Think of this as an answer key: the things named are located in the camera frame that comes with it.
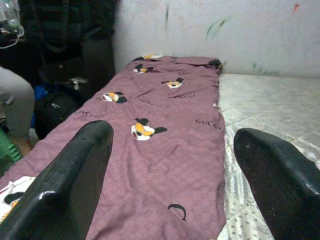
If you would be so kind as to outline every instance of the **pink patterned sheet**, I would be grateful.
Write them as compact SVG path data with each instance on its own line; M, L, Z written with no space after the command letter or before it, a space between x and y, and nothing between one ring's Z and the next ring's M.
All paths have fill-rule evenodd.
M217 238L226 222L225 123L214 59L131 62L13 166L0 189L37 176L84 124L105 120L113 149L87 239Z

